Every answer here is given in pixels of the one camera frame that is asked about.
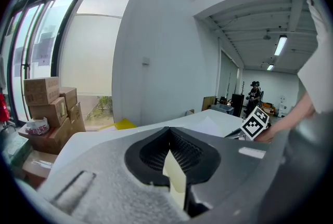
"person in black clothing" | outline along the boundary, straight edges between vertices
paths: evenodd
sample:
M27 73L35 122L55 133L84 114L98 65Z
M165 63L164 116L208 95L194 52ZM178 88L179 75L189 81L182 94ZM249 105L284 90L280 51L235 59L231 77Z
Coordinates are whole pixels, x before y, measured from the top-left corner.
M260 90L258 88L257 82L253 81L251 86L252 86L251 92L249 92L249 96L246 98L249 100L248 108L247 110L244 110L244 112L246 113L246 118L250 115L252 110L254 110L254 108L257 106L260 99Z

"ceiling light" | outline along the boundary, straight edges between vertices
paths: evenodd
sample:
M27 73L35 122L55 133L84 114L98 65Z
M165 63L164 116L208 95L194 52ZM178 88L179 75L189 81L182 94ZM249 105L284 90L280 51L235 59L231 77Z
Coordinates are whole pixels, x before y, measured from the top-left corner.
M280 39L279 39L279 43L277 44L277 48L276 48L276 51L274 53L274 55L276 56L279 56L283 47L285 46L287 42L287 36L286 35L282 35L280 36Z

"human arm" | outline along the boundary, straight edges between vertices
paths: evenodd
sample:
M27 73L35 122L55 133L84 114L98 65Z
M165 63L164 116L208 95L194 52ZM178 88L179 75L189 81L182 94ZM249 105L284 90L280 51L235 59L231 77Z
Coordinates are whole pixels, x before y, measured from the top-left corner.
M311 117L314 112L311 98L306 92L287 116L263 131L254 140L257 142L271 142L277 132L294 128L302 119Z

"red object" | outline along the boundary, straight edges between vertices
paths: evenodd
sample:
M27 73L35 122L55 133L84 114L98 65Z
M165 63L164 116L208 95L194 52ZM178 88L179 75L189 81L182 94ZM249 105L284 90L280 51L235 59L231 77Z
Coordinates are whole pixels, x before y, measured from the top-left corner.
M0 94L0 122L8 122L9 118L9 112L7 109L4 94Z

